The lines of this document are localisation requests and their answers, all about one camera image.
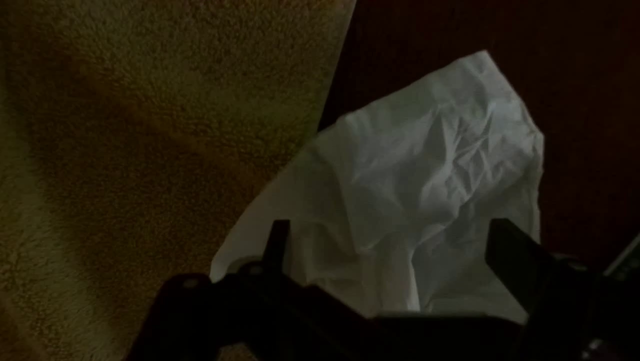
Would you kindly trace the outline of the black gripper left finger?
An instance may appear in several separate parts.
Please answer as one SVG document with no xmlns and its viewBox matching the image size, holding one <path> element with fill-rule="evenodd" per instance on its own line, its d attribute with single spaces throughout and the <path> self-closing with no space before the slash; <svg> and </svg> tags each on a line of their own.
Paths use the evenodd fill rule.
<svg viewBox="0 0 640 361">
<path fill-rule="evenodd" d="M 373 326 L 320 287 L 285 273 L 288 220 L 274 220 L 257 261 L 212 280 L 170 277 L 124 361 L 216 361 L 245 344 L 260 361 L 366 361 Z"/>
</svg>

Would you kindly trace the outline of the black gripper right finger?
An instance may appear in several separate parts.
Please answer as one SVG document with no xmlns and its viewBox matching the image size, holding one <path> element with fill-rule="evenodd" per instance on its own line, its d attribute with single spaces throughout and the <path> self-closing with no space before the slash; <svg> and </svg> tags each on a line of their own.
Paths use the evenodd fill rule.
<svg viewBox="0 0 640 361">
<path fill-rule="evenodd" d="M 486 264 L 528 314 L 514 361 L 640 361 L 637 241 L 609 269 L 594 269 L 494 218 Z"/>
</svg>

